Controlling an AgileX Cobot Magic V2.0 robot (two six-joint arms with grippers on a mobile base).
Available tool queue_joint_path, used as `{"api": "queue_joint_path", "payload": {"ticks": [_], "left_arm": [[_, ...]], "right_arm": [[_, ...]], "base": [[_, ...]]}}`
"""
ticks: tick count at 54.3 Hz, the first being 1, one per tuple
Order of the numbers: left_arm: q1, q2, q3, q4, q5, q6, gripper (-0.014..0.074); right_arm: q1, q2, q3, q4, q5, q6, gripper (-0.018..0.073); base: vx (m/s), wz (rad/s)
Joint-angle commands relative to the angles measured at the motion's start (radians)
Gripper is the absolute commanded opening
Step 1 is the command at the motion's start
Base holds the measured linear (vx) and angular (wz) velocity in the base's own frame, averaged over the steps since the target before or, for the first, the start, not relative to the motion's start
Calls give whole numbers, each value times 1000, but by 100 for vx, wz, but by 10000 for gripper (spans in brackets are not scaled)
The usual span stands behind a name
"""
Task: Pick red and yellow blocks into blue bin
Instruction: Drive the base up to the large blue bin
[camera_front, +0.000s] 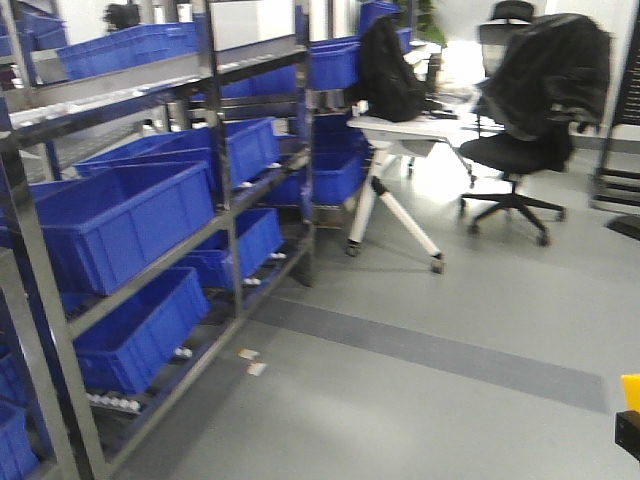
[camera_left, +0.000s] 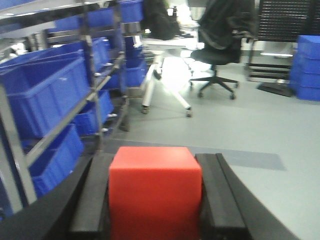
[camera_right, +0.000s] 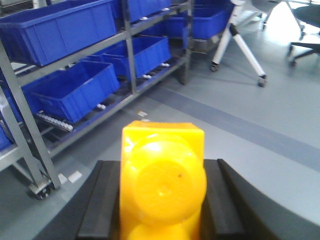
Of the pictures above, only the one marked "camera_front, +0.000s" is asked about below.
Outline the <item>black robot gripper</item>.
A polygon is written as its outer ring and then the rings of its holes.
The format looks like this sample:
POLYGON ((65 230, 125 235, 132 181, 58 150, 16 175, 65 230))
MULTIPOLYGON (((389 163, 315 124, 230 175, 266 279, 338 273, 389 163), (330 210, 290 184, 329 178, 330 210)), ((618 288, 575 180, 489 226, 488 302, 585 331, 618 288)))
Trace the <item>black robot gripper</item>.
POLYGON ((634 459, 640 459, 640 417, 637 411, 617 412, 615 416, 615 443, 634 459))

